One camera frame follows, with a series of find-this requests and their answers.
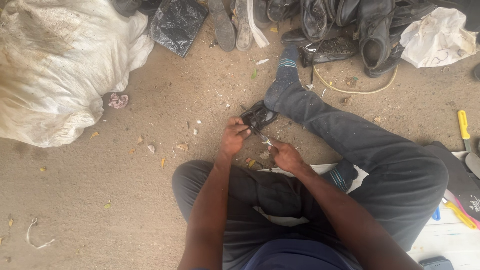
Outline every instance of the pink object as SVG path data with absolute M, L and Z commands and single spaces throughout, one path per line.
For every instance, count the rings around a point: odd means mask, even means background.
M 459 201 L 457 198 L 455 198 L 455 201 L 456 201 L 456 203 L 458 204 L 458 208 L 460 208 L 460 210 L 462 210 L 462 212 L 467 216 L 467 218 L 471 219 L 471 220 L 473 221 L 473 223 L 475 223 L 475 224 L 477 225 L 477 229 L 480 230 L 480 222 L 479 222 L 478 220 L 474 219 L 473 217 L 469 216 L 469 215 L 465 212 L 465 210 L 463 209 L 462 204 L 460 204 L 460 201 Z
M 128 103 L 127 95 L 118 96 L 116 93 L 113 93 L 110 96 L 110 102 L 108 103 L 108 105 L 116 109 L 123 109 L 127 105 L 127 103 Z

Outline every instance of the sandy ground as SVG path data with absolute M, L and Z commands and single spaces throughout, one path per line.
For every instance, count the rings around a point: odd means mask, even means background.
M 280 35 L 291 28 L 283 24 Z M 227 118 L 240 115 L 240 105 L 263 99 L 282 50 L 280 35 L 264 32 L 271 41 L 267 48 L 224 52 L 218 46 L 209 48 L 214 32 L 208 20 L 186 59 L 156 44 L 145 66 L 131 72 L 123 92 L 130 98 L 127 107 L 109 107 L 106 95 L 104 116 L 72 144 L 38 148 L 0 139 L 0 269 L 174 269 L 186 223 L 172 194 L 171 176 L 188 160 L 213 161 Z M 268 62 L 255 65 L 266 58 Z M 479 62 L 477 54 L 442 73 L 441 67 L 415 69 L 402 61 L 389 89 L 372 95 L 326 90 L 323 100 L 369 121 L 379 117 L 379 126 L 419 144 L 439 140 L 452 151 L 464 150 L 456 117 L 457 110 L 464 109 L 474 148 L 480 136 L 480 83 L 471 70 Z M 254 68 L 258 75 L 251 79 Z M 390 74 L 365 76 L 359 56 L 318 65 L 318 70 L 347 90 L 374 90 L 390 79 Z M 307 84 L 310 70 L 300 67 L 299 73 Z M 314 85 L 313 91 L 321 95 L 325 87 L 317 79 Z M 90 139 L 94 132 L 99 135 Z M 322 139 L 285 117 L 264 133 L 298 146 L 307 163 L 340 159 Z M 143 145 L 136 144 L 138 136 L 144 138 Z M 183 142 L 188 151 L 176 148 Z M 148 144 L 155 146 L 155 154 Z M 273 166 L 271 159 L 260 158 L 264 151 L 259 138 L 249 138 L 234 163 L 246 166 L 250 157 Z M 109 201 L 111 207 L 105 209 Z M 48 247 L 28 245 L 25 235 L 32 218 L 38 223 L 31 240 L 41 245 L 54 238 Z

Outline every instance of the white string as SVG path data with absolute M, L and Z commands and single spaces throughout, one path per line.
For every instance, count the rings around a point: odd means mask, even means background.
M 30 242 L 30 228 L 32 227 L 33 224 L 36 223 L 36 221 L 37 221 L 37 219 L 36 219 L 36 218 L 33 218 L 33 219 L 32 219 L 32 224 L 30 224 L 30 226 L 28 227 L 28 230 L 27 230 L 27 242 L 28 242 L 30 245 L 32 245 L 34 248 L 39 249 L 39 248 L 46 247 L 48 244 L 50 244 L 50 243 L 52 243 L 53 241 L 55 241 L 55 239 L 52 239 L 50 242 L 45 243 L 45 244 L 43 244 L 43 245 L 41 245 L 41 246 L 36 246 L 36 245 L 32 244 L 32 242 Z

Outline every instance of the crumpled paper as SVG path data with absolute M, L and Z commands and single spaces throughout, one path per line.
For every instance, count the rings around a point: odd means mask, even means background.
M 110 96 L 110 102 L 108 105 L 110 107 L 114 107 L 116 109 L 123 109 L 128 103 L 128 96 L 127 95 L 121 95 L 118 96 L 117 93 L 113 93 Z
M 449 65 L 474 55 L 477 34 L 465 30 L 465 21 L 466 16 L 456 9 L 437 8 L 413 22 L 400 39 L 405 47 L 402 59 L 420 68 Z

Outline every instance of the cable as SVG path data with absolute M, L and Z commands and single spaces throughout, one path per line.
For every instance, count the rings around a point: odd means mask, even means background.
M 377 93 L 377 92 L 380 92 L 382 90 L 384 90 L 385 88 L 389 87 L 393 80 L 395 79 L 395 75 L 396 75 L 396 71 L 398 70 L 398 65 L 395 66 L 395 69 L 393 70 L 393 75 L 392 75 L 392 78 L 390 79 L 390 81 L 388 82 L 387 85 L 385 85 L 384 87 L 378 89 L 378 90 L 375 90 L 375 91 L 370 91 L 370 92 L 359 92 L 359 91 L 346 91 L 346 90 L 341 90 L 341 89 L 338 89 L 338 88 L 335 88 L 331 85 L 329 85 L 321 76 L 320 74 L 318 74 L 318 71 L 317 71 L 317 68 L 313 66 L 313 73 L 315 73 L 315 75 L 317 76 L 317 78 L 328 88 L 332 89 L 332 90 L 335 90 L 335 91 L 339 91 L 339 92 L 343 92 L 343 93 L 349 93 L 349 94 L 373 94 L 373 93 Z

